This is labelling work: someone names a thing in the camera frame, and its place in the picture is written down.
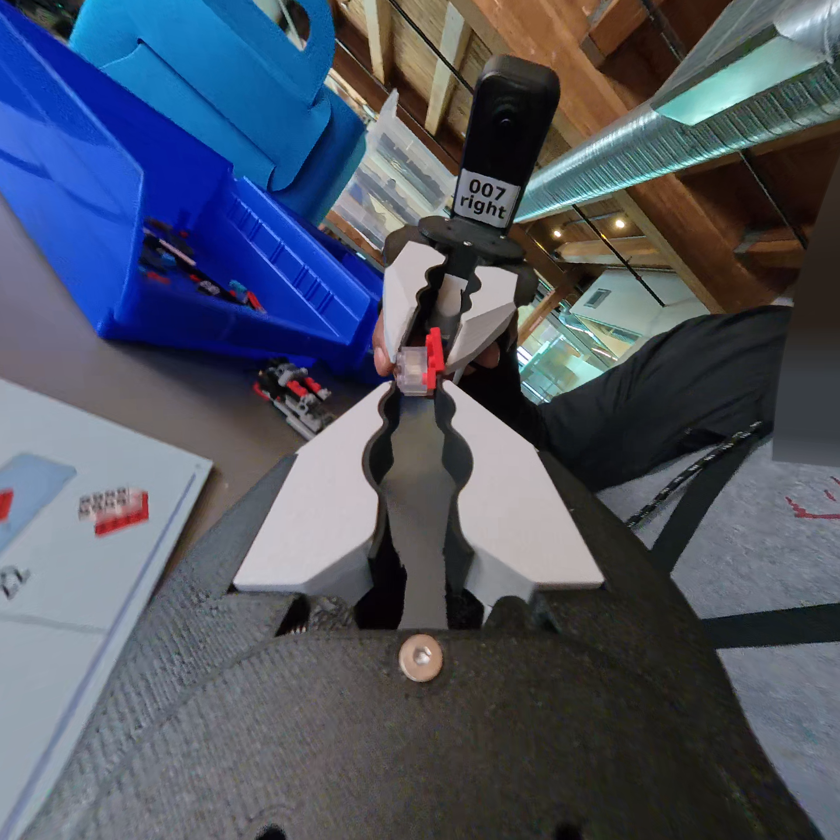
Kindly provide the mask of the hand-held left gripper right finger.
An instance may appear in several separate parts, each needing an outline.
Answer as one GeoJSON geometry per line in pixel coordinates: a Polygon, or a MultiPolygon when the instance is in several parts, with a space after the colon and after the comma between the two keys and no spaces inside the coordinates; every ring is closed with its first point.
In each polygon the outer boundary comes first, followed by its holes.
{"type": "Polygon", "coordinates": [[[482,625],[504,599],[604,585],[533,445],[453,382],[437,391],[436,423],[454,482],[443,549],[449,625],[482,625]]]}

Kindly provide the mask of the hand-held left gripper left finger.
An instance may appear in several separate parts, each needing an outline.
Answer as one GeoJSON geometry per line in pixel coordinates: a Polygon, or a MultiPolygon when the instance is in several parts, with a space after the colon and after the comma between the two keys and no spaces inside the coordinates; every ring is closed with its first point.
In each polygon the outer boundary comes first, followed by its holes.
{"type": "Polygon", "coordinates": [[[233,579],[238,592],[332,596],[354,606],[373,588],[400,404],[394,383],[379,385],[299,448],[233,579]]]}

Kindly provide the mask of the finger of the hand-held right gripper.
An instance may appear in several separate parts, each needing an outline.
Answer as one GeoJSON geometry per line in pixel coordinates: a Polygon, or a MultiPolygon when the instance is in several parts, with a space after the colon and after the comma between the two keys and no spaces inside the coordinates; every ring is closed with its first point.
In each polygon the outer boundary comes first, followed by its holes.
{"type": "Polygon", "coordinates": [[[503,268],[476,268],[469,279],[467,309],[460,314],[446,351],[446,374],[456,375],[508,328],[518,308],[518,276],[503,268]]]}
{"type": "Polygon", "coordinates": [[[432,327],[448,330],[444,280],[448,255],[408,239],[385,269],[382,298],[382,366],[393,368],[399,349],[432,327]]]}

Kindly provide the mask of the red toy brick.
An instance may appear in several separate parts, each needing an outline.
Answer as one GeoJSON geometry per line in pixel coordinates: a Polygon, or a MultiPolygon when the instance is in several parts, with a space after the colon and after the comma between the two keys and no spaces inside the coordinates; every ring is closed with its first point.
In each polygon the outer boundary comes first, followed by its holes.
{"type": "Polygon", "coordinates": [[[422,384],[426,395],[437,388],[438,380],[446,370],[443,337],[440,328],[433,327],[425,339],[426,363],[422,373],[422,384]]]}

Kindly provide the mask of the clear toy brick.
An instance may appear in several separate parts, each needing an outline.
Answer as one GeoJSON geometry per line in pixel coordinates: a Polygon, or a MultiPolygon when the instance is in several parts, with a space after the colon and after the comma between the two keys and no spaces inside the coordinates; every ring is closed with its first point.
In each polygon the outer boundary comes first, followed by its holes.
{"type": "Polygon", "coordinates": [[[399,391],[407,397],[425,397],[428,360],[424,346],[404,346],[396,354],[394,380],[399,391]]]}

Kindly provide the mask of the blue plastic bin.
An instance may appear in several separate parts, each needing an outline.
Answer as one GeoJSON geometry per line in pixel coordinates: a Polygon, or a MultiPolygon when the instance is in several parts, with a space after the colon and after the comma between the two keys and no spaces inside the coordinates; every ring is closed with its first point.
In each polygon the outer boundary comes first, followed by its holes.
{"type": "Polygon", "coordinates": [[[301,334],[283,352],[319,358],[333,373],[380,384],[371,347],[382,273],[247,178],[230,183],[226,219],[245,240],[236,278],[266,317],[301,334]]]}
{"type": "Polygon", "coordinates": [[[282,322],[138,271],[143,221],[155,217],[189,231],[211,278],[238,280],[245,240],[226,219],[232,165],[6,3],[1,29],[2,197],[94,332],[320,360],[284,353],[301,334],[282,322]]]}

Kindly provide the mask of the pile of toy bricks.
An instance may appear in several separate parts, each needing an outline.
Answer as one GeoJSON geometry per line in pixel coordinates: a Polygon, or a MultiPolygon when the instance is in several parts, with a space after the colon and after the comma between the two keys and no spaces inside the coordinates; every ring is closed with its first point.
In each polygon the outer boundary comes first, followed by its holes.
{"type": "Polygon", "coordinates": [[[138,271],[148,281],[172,286],[178,277],[207,298],[267,314],[256,294],[241,282],[219,283],[198,265],[194,248],[188,241],[189,231],[155,217],[146,217],[142,233],[138,271]]]}

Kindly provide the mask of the person's right hand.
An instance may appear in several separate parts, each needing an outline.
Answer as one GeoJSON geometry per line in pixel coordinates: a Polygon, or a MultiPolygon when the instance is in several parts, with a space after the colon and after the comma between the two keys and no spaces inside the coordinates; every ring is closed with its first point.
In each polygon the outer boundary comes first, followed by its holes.
{"type": "MultiPolygon", "coordinates": [[[[517,320],[512,318],[504,332],[491,342],[461,372],[460,384],[467,384],[466,390],[473,396],[493,396],[496,393],[505,396],[519,391],[519,378],[516,370],[515,353],[511,351],[511,341],[516,338],[517,320]]],[[[379,376],[390,375],[395,367],[385,347],[384,320],[380,314],[372,336],[374,367],[379,376]]]]}

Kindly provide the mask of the clear plastic storage drawers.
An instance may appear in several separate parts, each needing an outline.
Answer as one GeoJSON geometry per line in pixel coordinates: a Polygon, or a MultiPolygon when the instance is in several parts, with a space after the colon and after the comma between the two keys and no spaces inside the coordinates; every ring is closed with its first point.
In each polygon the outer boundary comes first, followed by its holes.
{"type": "Polygon", "coordinates": [[[457,181],[400,120],[398,103],[398,92],[392,91],[368,126],[364,156],[332,207],[377,250],[393,231],[444,216],[457,181]]]}

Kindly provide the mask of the grey toy brick car model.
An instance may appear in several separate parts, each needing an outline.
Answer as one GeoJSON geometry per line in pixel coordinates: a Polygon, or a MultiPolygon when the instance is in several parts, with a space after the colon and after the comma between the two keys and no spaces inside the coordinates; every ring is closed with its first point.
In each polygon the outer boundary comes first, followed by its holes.
{"type": "Polygon", "coordinates": [[[332,396],[330,389],[313,379],[308,368],[287,357],[269,360],[258,371],[253,388],[307,441],[335,419],[324,405],[332,396]]]}

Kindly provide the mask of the toy brick instruction booklet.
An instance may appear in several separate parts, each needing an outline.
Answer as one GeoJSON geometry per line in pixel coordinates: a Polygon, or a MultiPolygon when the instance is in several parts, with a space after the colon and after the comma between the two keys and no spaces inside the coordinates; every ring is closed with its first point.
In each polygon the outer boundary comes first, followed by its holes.
{"type": "Polygon", "coordinates": [[[2,838],[56,784],[214,463],[2,381],[2,838]]]}

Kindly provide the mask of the blue felt bag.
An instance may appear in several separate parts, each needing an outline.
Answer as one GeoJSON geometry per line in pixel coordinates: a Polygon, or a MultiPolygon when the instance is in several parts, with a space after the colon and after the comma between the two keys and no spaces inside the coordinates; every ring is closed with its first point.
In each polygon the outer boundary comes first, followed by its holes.
{"type": "Polygon", "coordinates": [[[302,49],[250,1],[86,1],[69,46],[318,227],[364,156],[365,128],[325,84],[329,2],[298,5],[302,49]]]}

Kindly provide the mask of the person's grey shirt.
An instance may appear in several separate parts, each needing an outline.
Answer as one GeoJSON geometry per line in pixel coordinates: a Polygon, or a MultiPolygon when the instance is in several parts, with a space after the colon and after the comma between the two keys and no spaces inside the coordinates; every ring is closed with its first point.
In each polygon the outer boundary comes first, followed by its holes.
{"type": "MultiPolygon", "coordinates": [[[[698,617],[838,602],[838,467],[756,448],[675,565],[698,617]]],[[[764,751],[825,838],[839,837],[838,643],[720,651],[764,751]]]]}

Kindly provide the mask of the silver ventilation duct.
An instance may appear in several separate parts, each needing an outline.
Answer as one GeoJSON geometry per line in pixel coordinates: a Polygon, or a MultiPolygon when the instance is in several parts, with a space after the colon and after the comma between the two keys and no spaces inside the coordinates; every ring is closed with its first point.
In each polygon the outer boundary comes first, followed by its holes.
{"type": "Polygon", "coordinates": [[[517,221],[838,119],[839,2],[736,1],[653,97],[528,184],[517,221]]]}

